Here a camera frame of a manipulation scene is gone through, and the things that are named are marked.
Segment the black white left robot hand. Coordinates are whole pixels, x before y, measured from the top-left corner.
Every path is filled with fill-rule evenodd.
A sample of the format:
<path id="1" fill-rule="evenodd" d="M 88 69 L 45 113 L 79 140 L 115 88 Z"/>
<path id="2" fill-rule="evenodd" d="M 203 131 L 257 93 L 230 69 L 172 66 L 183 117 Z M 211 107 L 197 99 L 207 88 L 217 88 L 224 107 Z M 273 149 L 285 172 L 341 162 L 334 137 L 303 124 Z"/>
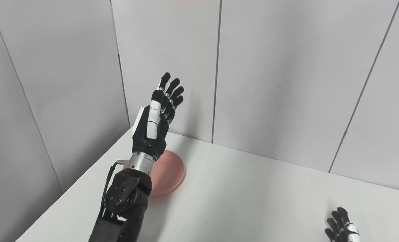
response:
<path id="1" fill-rule="evenodd" d="M 141 107 L 132 130 L 132 153 L 145 153 L 158 160 L 166 149 L 166 135 L 177 107 L 184 101 L 180 79 L 170 81 L 166 72 L 152 93 L 150 104 Z"/>

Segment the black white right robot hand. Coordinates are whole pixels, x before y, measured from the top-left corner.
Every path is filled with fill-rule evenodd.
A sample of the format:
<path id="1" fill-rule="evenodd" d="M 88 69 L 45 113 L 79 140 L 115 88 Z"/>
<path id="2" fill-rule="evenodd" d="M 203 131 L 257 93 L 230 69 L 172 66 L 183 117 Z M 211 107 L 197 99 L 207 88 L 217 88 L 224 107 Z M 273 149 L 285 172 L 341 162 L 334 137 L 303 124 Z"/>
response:
<path id="1" fill-rule="evenodd" d="M 332 211 L 332 217 L 327 219 L 324 231 L 331 242 L 360 242 L 360 234 L 354 223 L 349 219 L 348 212 L 343 207 Z"/>

